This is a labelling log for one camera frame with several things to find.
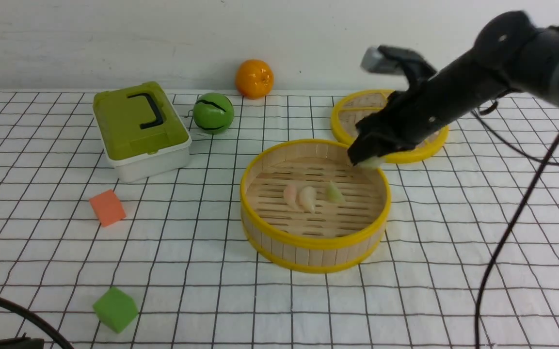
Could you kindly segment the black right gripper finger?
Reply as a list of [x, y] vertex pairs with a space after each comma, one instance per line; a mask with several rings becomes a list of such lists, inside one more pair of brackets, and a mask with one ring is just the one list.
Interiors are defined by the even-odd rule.
[[370, 157], [381, 157], [381, 144], [373, 136], [359, 136], [347, 150], [348, 158], [353, 166]]
[[398, 143], [391, 141], [381, 142], [381, 156], [388, 157], [394, 154], [412, 152], [416, 148], [412, 143]]

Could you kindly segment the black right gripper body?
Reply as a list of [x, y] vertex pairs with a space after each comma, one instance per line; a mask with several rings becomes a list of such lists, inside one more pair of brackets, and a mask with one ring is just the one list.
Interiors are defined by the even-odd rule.
[[380, 142], [420, 144], [459, 118], [459, 65], [453, 61], [437, 73], [427, 62], [404, 69], [409, 88], [394, 92], [385, 108], [357, 123], [359, 136]]

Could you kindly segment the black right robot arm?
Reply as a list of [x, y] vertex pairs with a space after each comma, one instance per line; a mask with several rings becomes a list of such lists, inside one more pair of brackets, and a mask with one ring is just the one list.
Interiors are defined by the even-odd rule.
[[361, 66], [374, 74], [405, 75], [409, 87], [357, 122], [357, 136], [348, 148], [353, 165], [413, 150], [509, 93], [529, 93], [559, 108], [559, 31], [535, 27], [523, 11], [488, 22], [473, 46], [443, 69], [413, 49], [393, 46], [370, 47]]

